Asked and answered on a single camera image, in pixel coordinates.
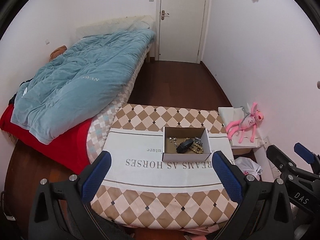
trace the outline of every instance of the pink panther plush toy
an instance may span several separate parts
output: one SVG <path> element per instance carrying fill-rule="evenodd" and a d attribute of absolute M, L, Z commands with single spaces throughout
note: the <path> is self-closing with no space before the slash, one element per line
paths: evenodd
<path fill-rule="evenodd" d="M 244 138 L 244 130 L 247 130 L 253 126 L 252 136 L 250 138 L 250 142 L 253 143 L 254 136 L 256 134 L 257 124 L 260 123 L 264 117 L 263 114 L 257 109 L 257 105 L 258 104 L 256 102 L 253 103 L 251 107 L 251 112 L 247 114 L 244 117 L 244 119 L 232 121 L 230 124 L 228 124 L 228 126 L 226 127 L 226 130 L 227 130 L 229 140 L 232 139 L 232 136 L 235 134 L 235 132 L 241 131 L 241 138 L 239 140 L 239 143 L 242 143 Z"/>

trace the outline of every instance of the wall outlet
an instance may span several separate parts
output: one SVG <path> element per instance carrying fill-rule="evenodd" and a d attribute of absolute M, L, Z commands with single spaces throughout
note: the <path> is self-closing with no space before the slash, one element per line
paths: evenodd
<path fill-rule="evenodd" d="M 272 176 L 274 179 L 277 179 L 281 175 L 281 171 L 278 170 L 278 168 L 270 161 L 268 160 L 271 171 L 272 171 Z"/>
<path fill-rule="evenodd" d="M 263 146 L 265 149 L 268 149 L 270 145 L 271 145 L 271 142 L 270 142 L 269 136 L 267 136 L 263 139 Z"/>

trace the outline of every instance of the door frame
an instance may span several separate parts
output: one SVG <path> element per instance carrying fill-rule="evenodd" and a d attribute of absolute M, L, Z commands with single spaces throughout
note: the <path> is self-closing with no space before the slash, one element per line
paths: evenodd
<path fill-rule="evenodd" d="M 204 40 L 207 30 L 208 16 L 209 16 L 210 0 L 205 0 L 204 16 L 202 22 L 201 38 L 199 45 L 199 53 L 197 63 L 199 64 L 204 49 Z M 159 60 L 159 43 L 160 43 L 160 17 L 161 17 L 161 0 L 156 0 L 156 43 L 155 43 L 155 60 Z"/>

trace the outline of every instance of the tissue box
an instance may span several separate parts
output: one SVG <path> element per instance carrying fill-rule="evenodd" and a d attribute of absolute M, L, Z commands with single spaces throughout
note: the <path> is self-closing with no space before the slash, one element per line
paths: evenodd
<path fill-rule="evenodd" d="M 170 143 L 169 137 L 176 137 L 176 143 L 179 145 L 185 138 L 199 137 L 202 141 L 202 154 L 196 154 L 190 149 L 185 153 L 177 153 L 176 146 L 173 141 Z M 211 153 L 209 144 L 208 130 L 205 128 L 193 127 L 163 127 L 163 162 L 204 162 Z"/>

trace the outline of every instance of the wooden bed leg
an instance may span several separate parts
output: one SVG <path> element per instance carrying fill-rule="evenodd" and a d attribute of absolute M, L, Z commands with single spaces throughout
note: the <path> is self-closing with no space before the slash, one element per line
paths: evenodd
<path fill-rule="evenodd" d="M 147 56 L 146 56 L 146 63 L 150 63 L 150 53 L 149 52 L 147 53 Z"/>

